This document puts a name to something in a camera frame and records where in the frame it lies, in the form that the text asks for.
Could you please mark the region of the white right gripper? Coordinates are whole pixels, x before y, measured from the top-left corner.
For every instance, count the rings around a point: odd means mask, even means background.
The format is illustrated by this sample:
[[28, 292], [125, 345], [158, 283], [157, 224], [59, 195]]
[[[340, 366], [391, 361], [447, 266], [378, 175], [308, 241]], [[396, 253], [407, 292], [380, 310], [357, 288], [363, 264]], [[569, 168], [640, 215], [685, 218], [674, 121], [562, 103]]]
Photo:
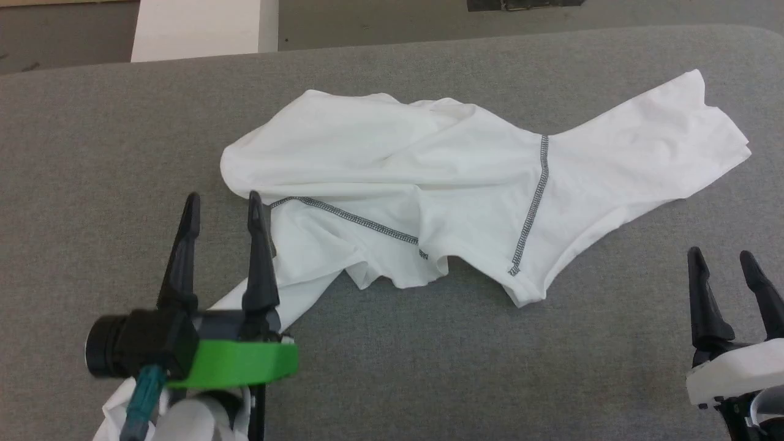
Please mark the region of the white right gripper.
[[701, 249], [688, 250], [688, 287], [692, 346], [695, 357], [686, 375], [691, 405], [714, 404], [783, 385], [783, 301], [750, 251], [739, 255], [747, 287], [753, 292], [766, 340], [739, 345], [733, 327], [723, 320], [709, 285], [709, 267]]

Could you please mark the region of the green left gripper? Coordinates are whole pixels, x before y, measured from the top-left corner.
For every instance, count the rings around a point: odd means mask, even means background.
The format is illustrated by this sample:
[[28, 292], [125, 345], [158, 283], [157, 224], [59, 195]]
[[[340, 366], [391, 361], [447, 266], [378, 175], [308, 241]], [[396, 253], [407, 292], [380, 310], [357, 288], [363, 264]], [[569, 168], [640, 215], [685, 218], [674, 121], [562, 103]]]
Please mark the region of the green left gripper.
[[[168, 380], [174, 389], [232, 389], [273, 383], [297, 372], [299, 350], [282, 332], [271, 241], [263, 203], [249, 193], [247, 231], [251, 236], [243, 311], [206, 311], [194, 320], [200, 338], [190, 374]], [[200, 232], [200, 196], [190, 193], [157, 298], [157, 309], [198, 310], [194, 293], [194, 246]]]

